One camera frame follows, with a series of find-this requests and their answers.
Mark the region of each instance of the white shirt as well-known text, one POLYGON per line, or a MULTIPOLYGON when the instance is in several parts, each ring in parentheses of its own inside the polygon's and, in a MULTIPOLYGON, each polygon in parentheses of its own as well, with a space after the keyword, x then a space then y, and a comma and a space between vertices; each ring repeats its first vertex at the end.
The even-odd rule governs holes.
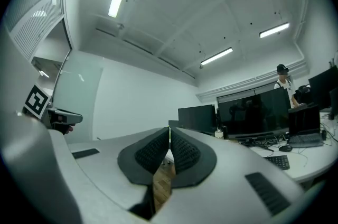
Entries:
MULTIPOLYGON (((287 93, 289 95, 291 107, 294 108, 295 106, 292 103, 291 99, 292 99, 292 96, 296 93, 296 91, 294 89, 293 84, 288 80, 285 80, 285 84, 283 84, 279 79, 277 80, 277 83, 279 83, 280 86, 283 87, 284 89, 287 89, 287 93)), ((280 88, 280 86, 278 84, 275 84, 274 89, 278 89, 278 88, 280 88)))

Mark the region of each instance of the curved monitor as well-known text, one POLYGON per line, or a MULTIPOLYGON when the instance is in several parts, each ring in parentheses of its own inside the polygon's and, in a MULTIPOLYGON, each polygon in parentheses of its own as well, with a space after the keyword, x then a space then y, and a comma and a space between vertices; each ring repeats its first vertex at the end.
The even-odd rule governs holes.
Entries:
POLYGON ((229 138, 285 134, 289 126, 289 99, 278 88, 218 104, 220 118, 229 138))

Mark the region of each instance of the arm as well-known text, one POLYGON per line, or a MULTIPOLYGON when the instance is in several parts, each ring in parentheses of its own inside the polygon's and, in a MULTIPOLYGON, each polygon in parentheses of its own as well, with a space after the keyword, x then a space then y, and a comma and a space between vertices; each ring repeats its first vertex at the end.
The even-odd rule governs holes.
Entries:
POLYGON ((297 102, 297 100, 295 99, 295 97, 293 95, 292 95, 291 101, 292 101, 292 104, 294 104, 295 107, 299 106, 299 103, 297 102))

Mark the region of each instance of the black keyboard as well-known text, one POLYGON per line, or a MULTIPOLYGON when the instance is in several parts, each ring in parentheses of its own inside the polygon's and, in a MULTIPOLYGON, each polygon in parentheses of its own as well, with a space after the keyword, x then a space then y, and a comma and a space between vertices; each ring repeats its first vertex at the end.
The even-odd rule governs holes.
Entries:
POLYGON ((323 139, 317 133, 292 136, 290 137, 289 145, 292 146, 293 148, 323 146, 323 139))
POLYGON ((274 163, 277 167, 281 168, 282 170, 288 170, 290 168, 289 159, 287 155, 280 155, 280 156, 268 156, 264 157, 271 163, 274 163))

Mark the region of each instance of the hat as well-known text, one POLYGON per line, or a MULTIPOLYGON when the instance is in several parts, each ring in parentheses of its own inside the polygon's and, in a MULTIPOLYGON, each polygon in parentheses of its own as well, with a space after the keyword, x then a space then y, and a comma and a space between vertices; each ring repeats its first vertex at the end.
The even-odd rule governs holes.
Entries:
POLYGON ((284 73, 284 74, 286 74, 288 71, 289 71, 289 69, 286 68, 284 64, 279 64, 277 66, 277 73, 284 73))

